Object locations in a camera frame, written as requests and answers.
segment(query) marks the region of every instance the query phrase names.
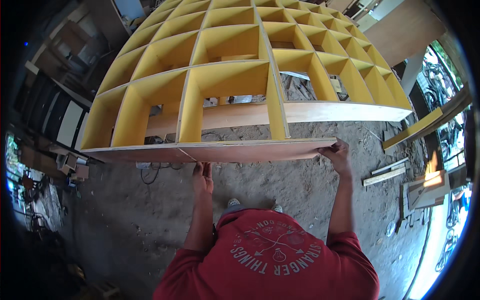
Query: wooden stick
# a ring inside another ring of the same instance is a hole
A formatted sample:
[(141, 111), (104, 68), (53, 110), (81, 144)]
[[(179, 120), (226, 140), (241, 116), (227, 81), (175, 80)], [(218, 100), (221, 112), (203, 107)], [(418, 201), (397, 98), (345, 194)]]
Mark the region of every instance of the wooden stick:
[(372, 178), (365, 179), (363, 181), (363, 186), (367, 186), (367, 185), (371, 185), (371, 184), (374, 184), (374, 183), (377, 183), (377, 182), (381, 182), (381, 181), (384, 181), (386, 179), (395, 177), (395, 176), (403, 174), (403, 173), (405, 173), (405, 167), (394, 170), (394, 171), (391, 171), (391, 172), (388, 172), (388, 173), (385, 173), (385, 174), (382, 174), (382, 175), (378, 175), (378, 176), (375, 176), (375, 177), (372, 177)]
[(405, 157), (405, 158), (403, 158), (403, 159), (401, 159), (401, 160), (399, 160), (399, 161), (394, 162), (393, 164), (390, 164), (390, 165), (385, 166), (385, 167), (383, 167), (383, 168), (380, 168), (380, 169), (378, 169), (378, 170), (372, 171), (372, 175), (375, 175), (375, 174), (380, 173), (380, 172), (382, 172), (382, 171), (388, 170), (388, 169), (390, 169), (391, 167), (393, 167), (393, 166), (395, 166), (395, 165), (398, 165), (398, 164), (401, 164), (401, 163), (403, 163), (403, 162), (405, 162), (405, 161), (407, 161), (407, 160), (408, 160), (408, 157)]

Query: man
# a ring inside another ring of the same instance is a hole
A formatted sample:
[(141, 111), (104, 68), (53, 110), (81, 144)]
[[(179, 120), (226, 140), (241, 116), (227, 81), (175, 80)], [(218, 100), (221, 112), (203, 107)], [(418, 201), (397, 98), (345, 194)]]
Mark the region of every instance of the man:
[(243, 209), (236, 199), (215, 240), (212, 166), (197, 163), (190, 230), (153, 299), (378, 299), (377, 273), (353, 233), (348, 144), (338, 140), (318, 151), (340, 177), (326, 245), (278, 206)]

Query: red shirt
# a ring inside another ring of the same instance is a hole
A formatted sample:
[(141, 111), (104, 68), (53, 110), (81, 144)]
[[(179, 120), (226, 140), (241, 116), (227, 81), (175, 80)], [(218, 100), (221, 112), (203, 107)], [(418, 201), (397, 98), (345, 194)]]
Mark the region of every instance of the red shirt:
[(223, 216), (208, 254), (180, 249), (159, 299), (378, 299), (379, 281), (353, 232), (328, 245), (292, 217), (246, 209)]

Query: light bulb graphic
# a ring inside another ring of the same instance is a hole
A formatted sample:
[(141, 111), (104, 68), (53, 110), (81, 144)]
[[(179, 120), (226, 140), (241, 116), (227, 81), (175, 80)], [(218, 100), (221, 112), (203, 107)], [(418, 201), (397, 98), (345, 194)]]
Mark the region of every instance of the light bulb graphic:
[(281, 263), (282, 261), (285, 261), (287, 259), (287, 256), (285, 253), (280, 251), (280, 248), (275, 249), (275, 253), (273, 254), (273, 260)]

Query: yellow cubby shelf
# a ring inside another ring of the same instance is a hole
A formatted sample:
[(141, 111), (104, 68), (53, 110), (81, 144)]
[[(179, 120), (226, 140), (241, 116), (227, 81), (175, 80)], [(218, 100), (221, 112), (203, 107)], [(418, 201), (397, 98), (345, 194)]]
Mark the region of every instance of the yellow cubby shelf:
[[(289, 101), (280, 72), (306, 73), (317, 100)], [(346, 101), (339, 100), (332, 75), (345, 87)], [(225, 102), (241, 95), (265, 95), (266, 101)], [(219, 105), (203, 108), (212, 97)], [(151, 116), (155, 106), (160, 113)], [(409, 113), (395, 74), (341, 12), (296, 0), (166, 0), (112, 62), (81, 148), (105, 161), (135, 161), (144, 154), (152, 161), (215, 161), (207, 152), (221, 149), (221, 161), (242, 161), (249, 147), (268, 144), (266, 151), (279, 154), (275, 159), (307, 158), (316, 151), (307, 154), (301, 145), (326, 144), (288, 142), (289, 122), (399, 121)], [(202, 129), (258, 124), (269, 125), (271, 144), (202, 142)], [(176, 134), (175, 143), (144, 145), (145, 137), (168, 133)], [(246, 152), (225, 152), (237, 146)], [(285, 154), (276, 147), (285, 147)]]

